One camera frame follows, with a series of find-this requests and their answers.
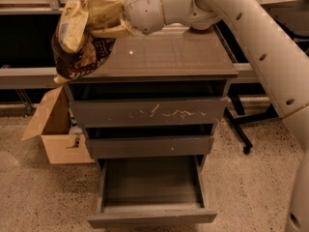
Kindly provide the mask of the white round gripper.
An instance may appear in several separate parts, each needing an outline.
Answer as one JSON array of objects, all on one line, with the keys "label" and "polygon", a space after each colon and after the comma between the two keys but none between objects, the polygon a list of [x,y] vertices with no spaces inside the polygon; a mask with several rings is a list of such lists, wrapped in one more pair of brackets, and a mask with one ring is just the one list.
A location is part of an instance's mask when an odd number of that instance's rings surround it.
[{"label": "white round gripper", "polygon": [[[126,19],[145,35],[160,31],[164,26],[161,0],[125,0]],[[132,35],[130,28],[122,19],[115,23],[97,25],[91,29],[96,38],[127,38]]]}]

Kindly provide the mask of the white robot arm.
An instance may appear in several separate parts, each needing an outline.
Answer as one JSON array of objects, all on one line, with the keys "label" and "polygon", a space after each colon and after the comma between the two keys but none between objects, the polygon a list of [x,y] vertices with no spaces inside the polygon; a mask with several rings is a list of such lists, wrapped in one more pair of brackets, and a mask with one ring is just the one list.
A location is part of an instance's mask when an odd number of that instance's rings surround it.
[{"label": "white robot arm", "polygon": [[123,0],[125,19],[144,35],[180,23],[224,21],[304,158],[295,177],[286,232],[309,232],[309,58],[256,0]]}]

